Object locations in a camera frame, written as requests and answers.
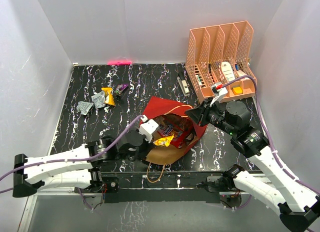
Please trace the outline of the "red brown paper bag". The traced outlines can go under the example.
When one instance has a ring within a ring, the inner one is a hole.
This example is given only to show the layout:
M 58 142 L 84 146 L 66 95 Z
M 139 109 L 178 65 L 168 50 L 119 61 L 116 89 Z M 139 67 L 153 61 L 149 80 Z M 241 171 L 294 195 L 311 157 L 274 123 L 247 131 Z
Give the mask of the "red brown paper bag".
M 143 111 L 148 119 L 153 119 L 159 125 L 154 135 L 154 141 L 162 140 L 163 146 L 151 143 L 153 148 L 143 159 L 148 163 L 147 171 L 152 164 L 162 166 L 179 160 L 205 134 L 206 126 L 199 126 L 187 115 L 186 111 L 193 109 L 191 105 L 178 101 L 152 97 Z

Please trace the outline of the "red snack packet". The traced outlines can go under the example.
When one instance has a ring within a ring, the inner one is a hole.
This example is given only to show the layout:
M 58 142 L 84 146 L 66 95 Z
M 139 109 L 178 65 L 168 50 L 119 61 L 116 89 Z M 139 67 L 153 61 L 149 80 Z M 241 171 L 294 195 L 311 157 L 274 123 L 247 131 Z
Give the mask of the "red snack packet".
M 190 141 L 193 140 L 195 136 L 194 126 L 190 119 L 187 117 L 182 117 L 176 114 L 167 114 L 160 115 L 154 120 L 159 124 L 158 134 L 161 137 L 165 137 L 160 134 L 160 125 L 172 125 L 174 127 L 174 139 L 171 142 L 171 145 L 176 148 L 181 148 L 183 145 L 187 145 Z

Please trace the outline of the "yellow snack packet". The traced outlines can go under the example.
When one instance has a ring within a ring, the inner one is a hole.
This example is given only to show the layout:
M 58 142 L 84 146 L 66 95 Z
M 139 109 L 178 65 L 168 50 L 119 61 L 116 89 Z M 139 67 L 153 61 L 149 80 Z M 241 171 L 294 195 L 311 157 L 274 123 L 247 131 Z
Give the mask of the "yellow snack packet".
M 162 137 L 162 138 L 159 138 L 159 139 L 153 141 L 153 144 L 157 147 L 168 147 L 171 144 L 174 137 L 175 137 L 174 135 Z
M 101 88 L 101 90 L 105 94 L 104 104 L 105 105 L 110 105 L 110 106 L 116 106 L 115 100 L 114 100 L 114 97 L 113 97 L 113 89 L 110 88 L 110 87 L 104 87 L 104 88 Z

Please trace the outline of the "purple M&M's packet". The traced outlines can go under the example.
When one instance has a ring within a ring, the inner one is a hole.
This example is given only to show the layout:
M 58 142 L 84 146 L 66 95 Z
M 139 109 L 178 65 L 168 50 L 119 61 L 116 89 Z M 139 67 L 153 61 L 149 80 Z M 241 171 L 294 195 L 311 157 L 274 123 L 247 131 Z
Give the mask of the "purple M&M's packet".
M 119 84 L 114 90 L 114 95 L 120 96 L 128 88 L 128 86 L 129 85 L 126 83 Z

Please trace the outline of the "brown M&M's packet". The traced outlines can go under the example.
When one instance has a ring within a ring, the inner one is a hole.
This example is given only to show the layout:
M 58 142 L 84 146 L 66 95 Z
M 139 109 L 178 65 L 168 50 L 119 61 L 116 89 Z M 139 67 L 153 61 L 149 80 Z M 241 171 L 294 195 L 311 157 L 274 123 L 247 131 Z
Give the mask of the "brown M&M's packet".
M 163 136 L 171 136 L 174 133 L 174 127 L 172 125 L 160 125 L 159 133 Z

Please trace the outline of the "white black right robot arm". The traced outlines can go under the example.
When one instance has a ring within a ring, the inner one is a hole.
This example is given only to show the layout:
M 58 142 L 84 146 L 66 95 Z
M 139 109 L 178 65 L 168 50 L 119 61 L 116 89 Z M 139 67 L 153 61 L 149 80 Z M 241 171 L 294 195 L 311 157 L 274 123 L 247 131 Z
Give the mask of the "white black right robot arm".
M 280 166 L 277 152 L 272 151 L 263 131 L 250 125 L 251 113 L 241 101 L 231 101 L 221 107 L 206 99 L 197 108 L 186 111 L 197 125 L 212 124 L 231 135 L 233 147 L 254 163 L 272 182 L 272 186 L 253 177 L 243 167 L 234 164 L 208 187 L 239 189 L 271 208 L 291 232 L 304 232 L 320 217 L 320 195 L 298 183 Z

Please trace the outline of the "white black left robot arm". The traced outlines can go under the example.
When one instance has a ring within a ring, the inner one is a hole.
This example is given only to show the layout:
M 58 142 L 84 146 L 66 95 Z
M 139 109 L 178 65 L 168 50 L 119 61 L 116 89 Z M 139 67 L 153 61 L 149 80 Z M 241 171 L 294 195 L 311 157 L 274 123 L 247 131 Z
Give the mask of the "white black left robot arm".
M 44 157 L 14 158 L 13 197 L 24 198 L 39 190 L 78 187 L 93 192 L 103 187 L 98 167 L 108 161 L 142 158 L 153 147 L 153 132 L 143 128 L 129 130 L 116 139 L 105 136 L 76 149 Z

